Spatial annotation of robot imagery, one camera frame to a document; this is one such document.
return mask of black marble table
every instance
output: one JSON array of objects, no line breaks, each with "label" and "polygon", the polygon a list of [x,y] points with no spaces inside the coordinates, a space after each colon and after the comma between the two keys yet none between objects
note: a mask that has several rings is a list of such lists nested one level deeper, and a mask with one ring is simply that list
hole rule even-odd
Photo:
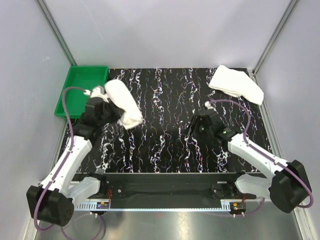
[{"label": "black marble table", "polygon": [[[264,123],[256,104],[213,90],[208,84],[215,68],[110,69],[109,79],[120,79],[128,87],[144,117],[142,125],[125,130],[107,124],[103,134],[83,160],[78,172],[107,173],[220,173],[256,172],[242,158],[210,142],[187,137],[185,129],[194,113],[212,99],[232,99],[250,115],[249,137],[271,152]],[[217,103],[216,111],[227,125],[240,128],[247,123],[236,105]],[[60,154],[69,139],[66,130]]]}]

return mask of metal floor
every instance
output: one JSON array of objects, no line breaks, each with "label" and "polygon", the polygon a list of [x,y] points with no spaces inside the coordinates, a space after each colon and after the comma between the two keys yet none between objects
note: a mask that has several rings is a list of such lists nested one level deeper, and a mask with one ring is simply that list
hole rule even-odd
[{"label": "metal floor", "polygon": [[[248,203],[248,212],[257,206],[256,202]],[[83,214],[76,211],[73,219]],[[252,216],[237,218],[207,212],[107,212],[102,217],[106,228],[98,240],[302,240],[295,215],[281,212],[271,202]],[[71,220],[65,232],[74,240],[89,240],[99,227],[99,220],[88,215],[76,222]],[[35,239],[66,238],[55,227],[38,232]]]}]

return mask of white wall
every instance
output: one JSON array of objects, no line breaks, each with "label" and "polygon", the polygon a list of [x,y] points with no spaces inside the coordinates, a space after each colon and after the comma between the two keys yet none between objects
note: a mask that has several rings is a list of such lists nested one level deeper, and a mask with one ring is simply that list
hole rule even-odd
[{"label": "white wall", "polygon": [[21,240],[26,193],[49,172],[70,67],[34,0],[0,1],[0,239]]},{"label": "white wall", "polygon": [[320,236],[320,1],[302,0],[287,22],[258,81],[280,143],[290,161],[301,161],[314,195],[309,211]]},{"label": "white wall", "polygon": [[290,0],[45,0],[79,65],[254,68]]}]

